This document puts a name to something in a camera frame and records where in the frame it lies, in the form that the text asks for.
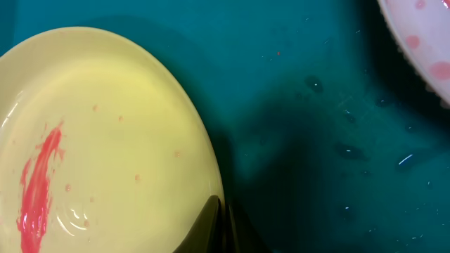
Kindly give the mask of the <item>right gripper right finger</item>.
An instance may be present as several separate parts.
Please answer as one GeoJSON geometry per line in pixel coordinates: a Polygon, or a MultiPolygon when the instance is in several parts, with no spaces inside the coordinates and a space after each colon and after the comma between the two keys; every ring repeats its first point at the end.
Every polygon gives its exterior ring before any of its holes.
{"type": "Polygon", "coordinates": [[[236,201],[226,205],[224,249],[229,253],[272,253],[243,207],[236,201]]]}

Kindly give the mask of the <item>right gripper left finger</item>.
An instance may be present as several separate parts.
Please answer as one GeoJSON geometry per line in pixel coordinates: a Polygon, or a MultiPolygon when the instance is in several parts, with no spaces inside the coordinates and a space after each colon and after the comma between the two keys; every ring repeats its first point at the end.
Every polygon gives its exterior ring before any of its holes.
{"type": "Polygon", "coordinates": [[[217,195],[212,195],[174,253],[220,253],[221,248],[221,201],[217,195]]]}

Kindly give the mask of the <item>yellow-green plate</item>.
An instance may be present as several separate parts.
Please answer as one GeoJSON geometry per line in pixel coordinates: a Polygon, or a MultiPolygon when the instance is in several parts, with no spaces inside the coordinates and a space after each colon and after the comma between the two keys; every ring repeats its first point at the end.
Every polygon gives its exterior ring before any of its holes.
{"type": "Polygon", "coordinates": [[[66,27],[1,57],[1,251],[174,252],[224,192],[197,110],[149,52],[66,27]]]}

